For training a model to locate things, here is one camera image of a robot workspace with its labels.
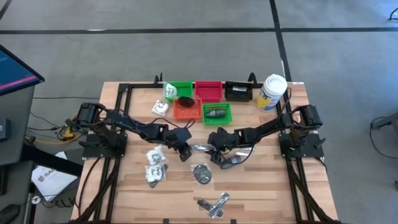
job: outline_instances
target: wooden table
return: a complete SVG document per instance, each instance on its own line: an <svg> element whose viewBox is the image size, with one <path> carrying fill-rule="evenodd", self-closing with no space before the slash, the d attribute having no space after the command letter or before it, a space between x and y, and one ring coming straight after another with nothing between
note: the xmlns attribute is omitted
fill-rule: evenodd
<svg viewBox="0 0 398 224"><path fill-rule="evenodd" d="M106 82L99 102L107 108L114 108L119 84ZM308 104L303 83L289 83L289 87L292 88L292 108ZM258 94L259 89L253 89L253 98ZM133 89L130 116L144 123L151 122L158 117L151 113L151 109L156 100L162 98L161 88ZM275 110L262 112L256 108L254 101L230 103L233 122L222 125L229 133L236 128L259 126L276 117ZM172 107L166 117L179 126L186 123L173 120ZM197 121L190 128L192 138L188 143L206 143L208 135L216 131L217 127L205 126L201 120ZM126 155L121 159L112 223L161 223L164 218L170 219L170 223L229 223L231 219L236 219L238 223L295 223L286 164L280 155L277 134L265 137L256 144L256 150L244 164L227 170L221 170L210 162L208 154L192 151L192 157L181 162L178 152L164 149L169 160L169 169L166 181L158 183L154 189L146 182L144 166L148 165L145 153L155 144L143 141L136 134L127 134L128 144ZM103 160L97 163L88 179L82 199L82 211L98 192ZM95 159L88 159L85 162L77 195L80 194L88 169L94 161ZM209 165L213 174L213 182L207 185L200 185L195 181L191 172L191 165L203 163ZM312 158L303 159L303 163L310 193L330 217L337 219L325 168ZM212 220L197 205L197 200L203 198L213 203L222 192L230 194L230 199L223 207L224 217ZM301 194L299 197L303 219L306 219ZM104 197L100 219L105 217L107 202L108 193ZM75 207L72 219L77 216Z"/></svg>

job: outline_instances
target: orange bin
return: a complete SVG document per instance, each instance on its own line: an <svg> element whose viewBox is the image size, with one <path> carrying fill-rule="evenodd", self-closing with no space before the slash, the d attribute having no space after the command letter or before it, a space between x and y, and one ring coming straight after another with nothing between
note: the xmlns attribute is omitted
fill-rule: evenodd
<svg viewBox="0 0 398 224"><path fill-rule="evenodd" d="M195 104L191 108L186 108L174 100L174 118L175 119L200 119L201 118L201 99L194 99Z"/></svg>

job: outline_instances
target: gray concrete floor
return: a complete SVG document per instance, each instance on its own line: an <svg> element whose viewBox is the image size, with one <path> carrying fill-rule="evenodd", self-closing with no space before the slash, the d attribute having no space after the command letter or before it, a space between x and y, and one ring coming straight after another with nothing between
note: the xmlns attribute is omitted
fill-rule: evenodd
<svg viewBox="0 0 398 224"><path fill-rule="evenodd" d="M5 2L0 0L0 7ZM276 3L284 28L398 26L386 21L398 7L393 0ZM0 30L273 26L268 0L13 0L0 21ZM320 134L327 138L326 164L340 220L396 223L398 160L373 149L369 122L398 111L398 32L283 37L292 79L305 82L324 120ZM250 72L264 80L282 73L273 32L0 35L0 44L46 78L35 96L97 97L105 81L149 81L160 72L166 80L245 80ZM62 124L82 102L34 100L32 112ZM29 126L48 127L33 117ZM374 132L377 146L388 155L398 156L396 139L390 127ZM40 147L51 153L66 150L75 161L81 157L76 144ZM39 206L35 223L67 222L71 212Z"/></svg>

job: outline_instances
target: monitor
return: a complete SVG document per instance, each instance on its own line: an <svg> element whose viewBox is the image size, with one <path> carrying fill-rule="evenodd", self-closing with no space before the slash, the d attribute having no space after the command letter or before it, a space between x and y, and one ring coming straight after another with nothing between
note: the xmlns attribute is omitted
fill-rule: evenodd
<svg viewBox="0 0 398 224"><path fill-rule="evenodd" d="M0 96L41 82L41 75L0 45Z"/></svg>

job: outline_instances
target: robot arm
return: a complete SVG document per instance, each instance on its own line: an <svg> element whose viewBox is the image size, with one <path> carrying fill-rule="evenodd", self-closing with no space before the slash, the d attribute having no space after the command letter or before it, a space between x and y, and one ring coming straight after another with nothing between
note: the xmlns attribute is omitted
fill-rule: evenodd
<svg viewBox="0 0 398 224"><path fill-rule="evenodd" d="M101 112L105 111L105 118L100 118ZM120 113L121 110L109 110L99 103L83 103L75 120L78 129L88 128L101 138L101 144L110 148L125 147L127 138L118 131L108 129L107 126L115 126L138 134L143 140L151 143L164 144L169 148L178 150L181 161L185 162L190 156L190 147L187 140L191 134L187 128L175 128L169 130L167 124L148 123L144 124L132 119L128 114ZM87 146L92 142L81 142Z"/></svg>
<svg viewBox="0 0 398 224"><path fill-rule="evenodd" d="M300 122L294 121L295 112L300 112ZM262 138L285 129L290 130L290 144L295 147L310 131L317 130L321 125L322 121L315 106L298 106L292 112L282 113L278 118L256 128L235 129L232 134L221 127L218 128L216 133L209 135L208 144L214 146L215 150L208 153L211 155L212 162L221 165L222 169L227 169L233 164L229 161L229 166L223 166L228 163L223 162L221 152L239 147L253 147Z"/></svg>

